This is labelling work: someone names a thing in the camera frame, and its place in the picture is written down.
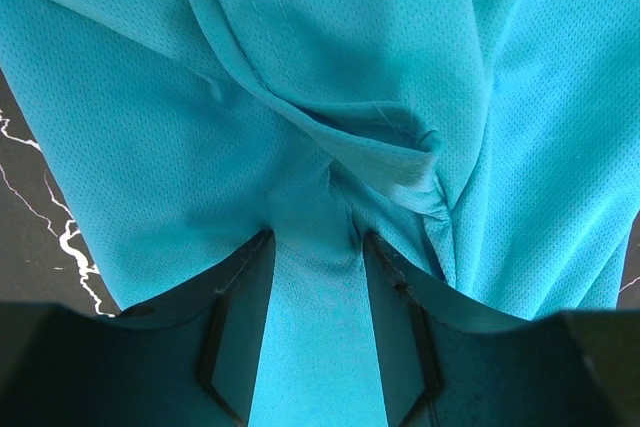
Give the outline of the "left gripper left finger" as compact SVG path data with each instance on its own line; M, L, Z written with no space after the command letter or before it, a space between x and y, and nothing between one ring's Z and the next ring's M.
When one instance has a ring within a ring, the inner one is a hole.
M45 425L247 425L274 256L273 233L261 231L116 317L58 314Z

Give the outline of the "teal t shirt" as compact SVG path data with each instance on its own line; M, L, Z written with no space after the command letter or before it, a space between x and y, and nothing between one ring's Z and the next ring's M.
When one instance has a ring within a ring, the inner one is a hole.
M254 426L384 422L367 230L526 320L617 303L639 0L1 0L1 68L119 306L274 231Z

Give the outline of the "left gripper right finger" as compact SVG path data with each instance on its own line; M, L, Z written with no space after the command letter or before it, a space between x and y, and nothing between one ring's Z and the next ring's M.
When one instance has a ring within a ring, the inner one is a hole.
M614 425L568 316L488 308L373 231L362 254L388 425Z

